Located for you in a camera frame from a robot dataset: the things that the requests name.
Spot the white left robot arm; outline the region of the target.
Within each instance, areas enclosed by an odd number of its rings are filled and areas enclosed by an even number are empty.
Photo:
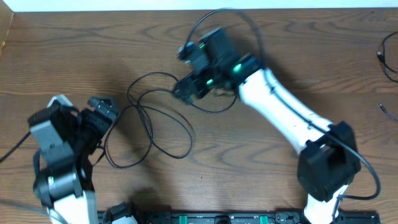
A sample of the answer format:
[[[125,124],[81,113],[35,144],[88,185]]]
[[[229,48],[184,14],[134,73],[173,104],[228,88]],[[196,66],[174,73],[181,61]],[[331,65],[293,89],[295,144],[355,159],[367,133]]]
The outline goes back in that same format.
[[[52,223],[99,222],[89,157],[119,111],[111,98],[93,96],[88,106],[78,110],[65,95],[57,95],[28,119],[39,145],[33,189]]]

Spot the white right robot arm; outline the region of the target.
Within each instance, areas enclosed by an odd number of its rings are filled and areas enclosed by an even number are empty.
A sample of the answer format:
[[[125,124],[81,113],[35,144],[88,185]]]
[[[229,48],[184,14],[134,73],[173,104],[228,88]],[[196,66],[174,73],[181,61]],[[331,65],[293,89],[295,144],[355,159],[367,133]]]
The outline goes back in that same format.
[[[307,191],[304,216],[310,223],[332,223],[336,203],[361,165],[354,132],[346,122],[333,124],[299,101],[253,54],[242,55],[222,28],[179,49],[193,70],[173,89],[174,97],[192,104],[212,89],[237,89],[240,99],[263,115],[298,154],[297,178]]]

